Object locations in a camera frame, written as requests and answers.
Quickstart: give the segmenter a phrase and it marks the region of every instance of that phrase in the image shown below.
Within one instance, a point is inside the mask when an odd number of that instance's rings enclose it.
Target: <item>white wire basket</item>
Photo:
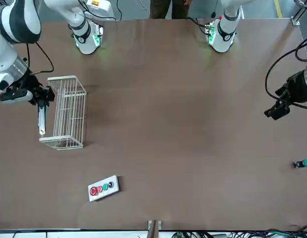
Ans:
[[[48,78],[56,99],[53,136],[40,142],[57,150],[83,148],[86,90],[76,76]]]

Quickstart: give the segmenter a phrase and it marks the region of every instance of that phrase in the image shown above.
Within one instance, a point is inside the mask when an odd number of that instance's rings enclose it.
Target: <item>person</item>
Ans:
[[[172,0],[172,19],[187,18],[189,5],[192,0]],[[171,0],[150,0],[150,18],[163,19],[166,17]]]

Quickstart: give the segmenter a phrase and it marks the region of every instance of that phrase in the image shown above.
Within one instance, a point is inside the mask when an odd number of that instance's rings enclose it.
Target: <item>green button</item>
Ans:
[[[307,159],[303,160],[303,164],[304,164],[305,167],[307,167]]]
[[[107,189],[108,189],[108,184],[106,183],[106,184],[103,185],[103,190],[106,191]]]

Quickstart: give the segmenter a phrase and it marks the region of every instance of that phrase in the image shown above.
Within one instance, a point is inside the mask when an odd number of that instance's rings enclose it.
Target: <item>table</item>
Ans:
[[[90,56],[66,23],[42,32],[56,68],[39,79],[74,74],[88,91],[86,147],[54,151],[38,141],[36,108],[0,104],[0,229],[145,229],[152,219],[166,230],[307,225],[307,169],[290,167],[307,157],[307,111],[279,121],[263,114],[274,104],[267,70],[302,40],[290,20],[242,20],[226,54],[186,20],[106,23]],[[32,70],[48,69],[30,50]],[[282,61],[270,90],[304,66]],[[122,191],[88,202],[87,186],[111,175]]]

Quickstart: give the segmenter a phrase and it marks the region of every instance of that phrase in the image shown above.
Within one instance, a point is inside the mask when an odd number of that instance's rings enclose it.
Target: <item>yellow floor line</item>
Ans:
[[[281,12],[281,8],[280,8],[279,0],[274,0],[274,5],[276,7],[278,17],[282,18],[282,12]]]

